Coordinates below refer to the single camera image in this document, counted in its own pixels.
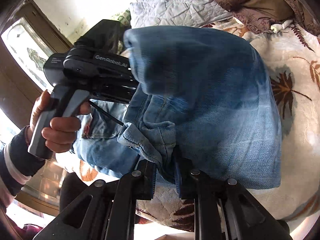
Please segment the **person's left hand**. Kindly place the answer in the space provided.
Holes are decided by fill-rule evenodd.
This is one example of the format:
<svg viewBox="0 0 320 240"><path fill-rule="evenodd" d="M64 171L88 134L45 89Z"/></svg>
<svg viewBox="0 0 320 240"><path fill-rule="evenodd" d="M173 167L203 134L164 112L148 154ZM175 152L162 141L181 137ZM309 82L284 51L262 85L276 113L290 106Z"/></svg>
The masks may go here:
<svg viewBox="0 0 320 240"><path fill-rule="evenodd" d="M37 120L50 102L50 94L47 90L42 92L34 103L30 117L30 125L27 129L27 139L31 141ZM67 152L71 149L76 140L76 132L80 129L81 123L77 117L55 117L50 121L49 127L42 130L45 145L55 153Z"/></svg>

